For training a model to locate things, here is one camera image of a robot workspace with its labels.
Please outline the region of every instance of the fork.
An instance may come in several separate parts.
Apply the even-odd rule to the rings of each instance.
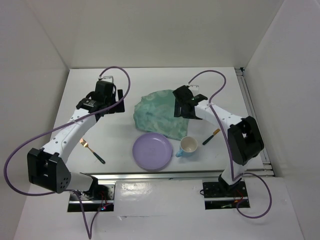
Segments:
[[[95,151],[93,151],[90,147],[89,147],[89,143],[87,143],[83,138],[80,139],[80,143],[82,144],[82,146],[84,146],[85,148],[89,149],[93,155],[102,163],[102,164],[106,164],[105,160],[103,160],[98,154],[95,153]]]

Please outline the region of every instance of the wall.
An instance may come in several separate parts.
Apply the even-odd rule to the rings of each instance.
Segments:
[[[0,1],[0,168],[25,140],[53,126],[68,69],[27,4]],[[9,165],[9,178],[28,191],[26,155],[45,139],[24,147]],[[1,240],[14,237],[26,197],[13,192],[0,176]]]
[[[244,67],[283,0],[27,0],[70,68]]]
[[[245,78],[306,240],[320,236],[320,3],[285,0]]]

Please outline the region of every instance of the cloth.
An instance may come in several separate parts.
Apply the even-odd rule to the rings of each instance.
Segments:
[[[188,119],[174,117],[173,90],[161,90],[143,96],[134,106],[133,119],[139,130],[159,133],[169,139],[181,140],[187,136]]]

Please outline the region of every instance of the blue mug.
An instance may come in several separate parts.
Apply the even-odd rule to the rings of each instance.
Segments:
[[[192,136],[185,136],[180,141],[180,150],[175,154],[177,158],[179,157],[190,157],[192,156],[198,148],[198,142]]]

